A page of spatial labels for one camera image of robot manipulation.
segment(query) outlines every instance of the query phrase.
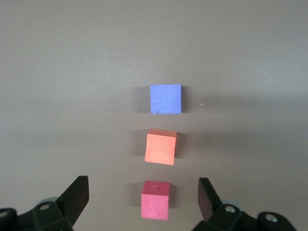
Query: table surface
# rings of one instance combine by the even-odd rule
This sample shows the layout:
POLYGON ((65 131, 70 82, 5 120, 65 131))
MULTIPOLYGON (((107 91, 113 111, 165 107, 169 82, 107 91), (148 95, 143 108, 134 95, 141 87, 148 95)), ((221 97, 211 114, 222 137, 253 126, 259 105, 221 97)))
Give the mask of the table surface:
POLYGON ((189 231, 208 177, 307 230, 307 21, 307 0, 2 0, 0 207, 87 175, 76 231, 189 231), (150 114, 175 83, 183 113, 150 114), (150 128, 179 133, 174 166, 144 161, 150 128), (141 218, 146 180, 171 183, 168 221, 141 218))

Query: screw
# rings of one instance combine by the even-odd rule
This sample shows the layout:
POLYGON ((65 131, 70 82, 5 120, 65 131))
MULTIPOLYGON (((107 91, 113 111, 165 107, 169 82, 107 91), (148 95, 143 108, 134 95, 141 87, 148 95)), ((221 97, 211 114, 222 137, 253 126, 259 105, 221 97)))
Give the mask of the screw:
POLYGON ((271 222, 277 222, 278 219, 273 215, 273 214, 266 214, 265 215, 265 218, 268 220, 268 221, 271 221, 271 222))
POLYGON ((235 213, 235 208, 230 205, 226 206, 225 209, 228 213, 235 213))
POLYGON ((42 205, 39 209, 40 209, 40 210, 49 209, 49 205, 42 205))
POLYGON ((6 215, 8 215, 8 212, 2 212, 2 213, 0 213, 0 218, 5 217, 6 215))

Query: block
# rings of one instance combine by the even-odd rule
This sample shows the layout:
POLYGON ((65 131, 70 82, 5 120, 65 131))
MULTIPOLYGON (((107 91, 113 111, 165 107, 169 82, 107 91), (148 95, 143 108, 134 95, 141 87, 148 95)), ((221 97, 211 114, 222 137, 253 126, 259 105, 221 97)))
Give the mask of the block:
POLYGON ((176 139, 177 133, 175 131, 150 129, 146 140, 144 160, 146 162, 174 165, 176 139))
POLYGON ((181 114, 181 84, 150 86, 151 114, 181 114))
POLYGON ((141 194, 141 217, 168 220, 170 184, 146 181, 141 194))

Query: blue cube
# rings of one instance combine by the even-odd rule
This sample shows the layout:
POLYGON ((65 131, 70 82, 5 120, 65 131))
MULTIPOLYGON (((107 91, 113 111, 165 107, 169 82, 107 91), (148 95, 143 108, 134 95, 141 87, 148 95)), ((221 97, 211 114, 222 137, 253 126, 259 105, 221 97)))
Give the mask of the blue cube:
POLYGON ((151 114, 181 114, 181 84, 151 85, 151 114))

